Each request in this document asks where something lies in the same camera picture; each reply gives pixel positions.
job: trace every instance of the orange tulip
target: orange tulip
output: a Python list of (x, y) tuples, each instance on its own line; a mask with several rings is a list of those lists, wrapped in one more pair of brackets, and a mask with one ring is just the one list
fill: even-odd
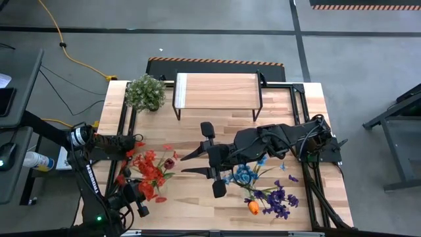
[(249, 209), (253, 215), (257, 215), (257, 213), (259, 213), (259, 205), (257, 204), (256, 201), (249, 202)]

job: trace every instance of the black mat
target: black mat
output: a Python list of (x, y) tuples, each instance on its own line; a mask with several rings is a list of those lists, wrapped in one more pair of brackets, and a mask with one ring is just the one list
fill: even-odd
[(166, 80), (175, 80), (176, 72), (190, 73), (256, 73), (260, 70), (268, 82), (286, 82), (282, 63), (236, 61), (219, 59), (181, 59), (151, 57), (147, 62), (146, 73)]

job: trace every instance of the bottle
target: bottle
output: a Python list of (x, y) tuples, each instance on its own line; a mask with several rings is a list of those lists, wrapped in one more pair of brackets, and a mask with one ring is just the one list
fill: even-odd
[(38, 171), (47, 172), (54, 167), (54, 160), (36, 152), (29, 151), (26, 152), (23, 165)]

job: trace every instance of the computer mouse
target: computer mouse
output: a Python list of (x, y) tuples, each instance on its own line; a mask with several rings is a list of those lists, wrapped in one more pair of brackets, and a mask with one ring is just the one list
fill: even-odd
[(0, 146), (0, 172), (8, 171), (14, 165), (16, 144), (9, 142)]

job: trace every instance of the wooden table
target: wooden table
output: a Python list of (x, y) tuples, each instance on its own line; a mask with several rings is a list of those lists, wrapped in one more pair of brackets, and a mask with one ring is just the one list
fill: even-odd
[[(98, 133), (115, 135), (122, 108), (125, 81), (111, 81)], [(329, 122), (322, 86), (319, 83), (304, 83), (310, 117), (323, 114)], [(166, 103), (157, 112), (141, 112), (137, 115), (134, 134), (145, 136), (147, 144), (137, 152), (146, 149), (157, 151), (161, 157), (164, 148), (162, 145), (170, 144), (181, 157), (196, 149), (201, 135), (200, 123), (210, 121), (214, 125), (216, 142), (232, 143), (238, 130), (264, 124), (285, 123), (293, 125), (291, 100), (288, 90), (262, 89), (263, 109), (259, 119), (253, 122), (251, 111), (229, 111), (195, 109), (186, 110), (183, 119), (178, 121), (174, 117), (171, 105), (172, 90), (166, 92)], [(124, 131), (128, 131), (131, 109), (126, 116)], [(269, 188), (275, 180), (279, 179), (285, 186), (287, 194), (295, 194), (299, 199), (298, 208), (289, 208), (291, 215), (288, 220), (275, 219), (274, 215), (254, 216), (243, 202), (245, 191), (234, 184), (230, 184), (225, 197), (215, 199), (212, 193), (213, 180), (207, 180), (200, 174), (181, 173), (182, 169), (193, 167), (206, 167), (207, 156), (189, 161), (177, 162), (174, 167), (176, 175), (164, 185), (164, 194), (168, 198), (165, 203), (145, 202), (150, 214), (140, 218), (135, 212), (133, 229), (161, 229), (161, 230), (310, 230), (309, 210), (307, 208), (306, 194), (303, 182), (303, 172), (300, 164), (288, 153), (284, 159), (286, 171), (273, 169), (264, 174), (257, 182), (258, 188)], [(282, 161), (269, 159), (264, 169), (279, 167)], [(108, 177), (109, 162), (101, 161), (93, 167), (102, 193)], [(329, 163), (320, 164), (322, 182), (326, 199), (330, 202), (337, 214), (349, 225), (353, 225), (345, 186), (341, 173), (337, 167)], [(288, 179), (291, 174), (299, 179), (298, 183)], [(132, 176), (139, 176), (135, 170)], [(320, 204), (314, 196), (318, 222), (322, 225)], [(76, 224), (81, 223), (82, 208), (76, 218)]]

